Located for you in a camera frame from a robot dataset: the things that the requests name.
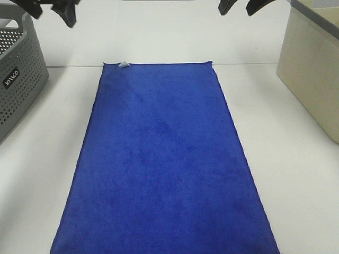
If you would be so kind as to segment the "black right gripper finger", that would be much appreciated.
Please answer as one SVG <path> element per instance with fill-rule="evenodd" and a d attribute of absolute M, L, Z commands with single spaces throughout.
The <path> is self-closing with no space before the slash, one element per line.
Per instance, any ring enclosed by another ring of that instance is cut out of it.
<path fill-rule="evenodd" d="M 218 10 L 220 15 L 226 15 L 237 0 L 220 0 Z"/>
<path fill-rule="evenodd" d="M 269 3 L 270 0 L 250 0 L 246 5 L 246 12 L 252 16 Z"/>

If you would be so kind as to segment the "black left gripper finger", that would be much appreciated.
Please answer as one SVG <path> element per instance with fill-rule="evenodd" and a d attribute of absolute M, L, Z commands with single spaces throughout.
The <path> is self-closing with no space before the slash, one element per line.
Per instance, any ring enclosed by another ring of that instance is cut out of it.
<path fill-rule="evenodd" d="M 35 19 L 38 19 L 42 14 L 40 2 L 36 0 L 11 0 L 14 4 L 18 5 L 29 13 Z"/>
<path fill-rule="evenodd" d="M 76 23 L 75 7 L 80 0 L 55 1 L 51 9 L 57 13 L 69 28 L 73 28 Z"/>

